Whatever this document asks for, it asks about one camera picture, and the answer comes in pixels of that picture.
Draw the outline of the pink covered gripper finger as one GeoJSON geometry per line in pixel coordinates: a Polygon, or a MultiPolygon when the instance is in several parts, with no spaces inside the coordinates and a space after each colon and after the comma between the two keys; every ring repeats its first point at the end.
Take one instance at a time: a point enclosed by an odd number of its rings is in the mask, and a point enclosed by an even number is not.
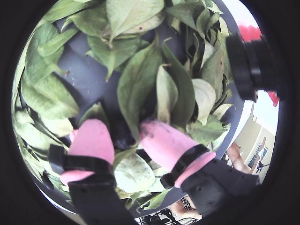
{"type": "Polygon", "coordinates": [[[114,146],[102,121],[86,120],[75,133],[68,153],[51,145],[48,161],[68,186],[77,214],[86,224],[136,224],[115,192],[114,146]]]}
{"type": "Polygon", "coordinates": [[[160,179],[163,187],[181,189],[203,217],[233,208],[260,186],[259,176],[230,167],[215,152],[163,122],[144,121],[140,142],[149,157],[167,170],[160,179]]]}

